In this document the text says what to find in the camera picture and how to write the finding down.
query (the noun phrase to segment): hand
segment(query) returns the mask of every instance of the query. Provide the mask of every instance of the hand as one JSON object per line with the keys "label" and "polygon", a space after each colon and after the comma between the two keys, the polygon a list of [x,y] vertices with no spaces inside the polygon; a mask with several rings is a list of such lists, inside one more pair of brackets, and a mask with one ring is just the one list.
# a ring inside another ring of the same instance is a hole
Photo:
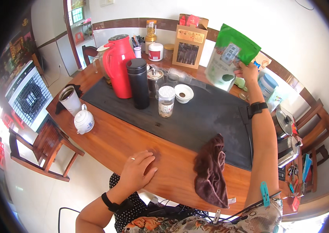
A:
{"label": "hand", "polygon": [[153,167],[146,175],[143,174],[154,159],[153,153],[148,151],[142,151],[129,157],[120,175],[119,186],[129,191],[130,194],[142,189],[158,170],[158,168]]}
{"label": "hand", "polygon": [[241,61],[238,63],[242,70],[235,70],[233,73],[236,74],[237,77],[244,78],[246,83],[251,83],[252,81],[257,81],[258,79],[258,67],[254,65],[254,63],[249,63],[246,66]]}

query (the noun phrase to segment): person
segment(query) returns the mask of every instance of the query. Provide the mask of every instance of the person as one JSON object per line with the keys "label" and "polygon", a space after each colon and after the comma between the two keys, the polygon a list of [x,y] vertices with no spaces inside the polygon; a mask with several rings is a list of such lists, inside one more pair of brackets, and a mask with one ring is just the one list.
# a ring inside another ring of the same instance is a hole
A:
{"label": "person", "polygon": [[[258,86],[258,69],[250,63],[248,66],[239,63],[241,70],[234,73],[243,77],[248,88],[250,104],[264,103]],[[262,200],[260,185],[266,182],[269,194],[279,192],[277,169],[277,138],[273,120],[268,109],[252,117],[252,133],[254,141],[253,166],[249,191],[245,207]],[[270,198],[270,205],[265,207],[259,203],[231,222],[209,223],[201,217],[201,211],[179,205],[182,211],[191,213],[184,219],[166,217],[147,217],[145,203],[136,191],[142,189],[154,176],[157,168],[152,168],[144,175],[147,166],[155,159],[153,153],[143,151],[128,158],[121,176],[113,174],[110,179],[110,190],[106,197],[111,203],[120,205],[126,199],[133,206],[123,212],[115,213],[115,229],[117,232],[277,232],[283,214],[283,202],[280,195]],[[101,197],[88,204],[76,219],[76,232],[104,232],[113,212],[110,211]]]}

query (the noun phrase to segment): wooden table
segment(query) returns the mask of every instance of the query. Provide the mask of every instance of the wooden table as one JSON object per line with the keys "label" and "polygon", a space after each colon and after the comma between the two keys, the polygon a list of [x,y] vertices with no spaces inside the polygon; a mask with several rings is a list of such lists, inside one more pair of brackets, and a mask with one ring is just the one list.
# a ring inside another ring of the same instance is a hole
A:
{"label": "wooden table", "polygon": [[[189,73],[198,80],[209,83],[204,74],[205,67],[199,66],[195,70],[171,65],[170,62],[152,62],[147,59],[146,54],[143,54],[143,58],[146,58],[149,64],[156,64],[166,68],[171,66]],[[70,83],[80,85],[81,90],[85,93],[105,75],[98,63],[97,66],[99,68],[98,73],[95,73],[93,66],[89,65],[77,74]],[[236,85],[230,90],[230,93],[235,96],[238,96],[241,92],[244,91]],[[63,110],[60,114],[55,115],[58,98],[59,95],[55,96],[48,105],[46,108],[48,113],[69,137],[108,169],[120,175],[125,161],[133,153],[143,150],[152,151],[156,159],[150,164],[150,167],[158,167],[158,171],[145,187],[145,190],[193,208],[211,212],[216,212],[219,209],[219,207],[205,202],[194,191],[196,173],[193,171],[193,166],[197,152],[148,133],[89,103],[85,104],[94,116],[95,126],[89,133],[77,134],[73,122],[74,118],[68,111]],[[301,168],[302,160],[297,158],[297,164]],[[251,172],[226,163],[223,175],[227,184],[228,198],[235,197],[237,202],[231,204],[229,209],[222,209],[221,213],[233,215],[244,207]],[[279,181],[279,187],[282,190],[281,196],[287,196],[289,193],[288,184]],[[294,213],[289,206],[291,202],[289,199],[283,200],[284,214]]]}

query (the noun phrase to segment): red thermos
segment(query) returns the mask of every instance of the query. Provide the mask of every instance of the red thermos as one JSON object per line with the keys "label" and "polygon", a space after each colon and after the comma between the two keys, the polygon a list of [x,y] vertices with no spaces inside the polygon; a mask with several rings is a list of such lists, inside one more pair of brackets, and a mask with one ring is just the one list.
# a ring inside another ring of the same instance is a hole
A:
{"label": "red thermos", "polygon": [[110,49],[106,50],[102,59],[106,73],[111,78],[114,92],[121,99],[132,97],[126,63],[136,57],[129,39],[127,34],[111,37],[108,40],[109,43],[104,45],[104,47],[110,47]]}

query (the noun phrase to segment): window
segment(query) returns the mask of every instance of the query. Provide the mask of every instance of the window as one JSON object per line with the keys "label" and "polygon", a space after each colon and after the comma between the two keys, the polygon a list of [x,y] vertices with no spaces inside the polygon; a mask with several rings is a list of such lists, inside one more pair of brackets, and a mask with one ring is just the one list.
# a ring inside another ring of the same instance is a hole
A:
{"label": "window", "polygon": [[69,12],[70,26],[83,19],[83,7],[76,8],[75,10]]}

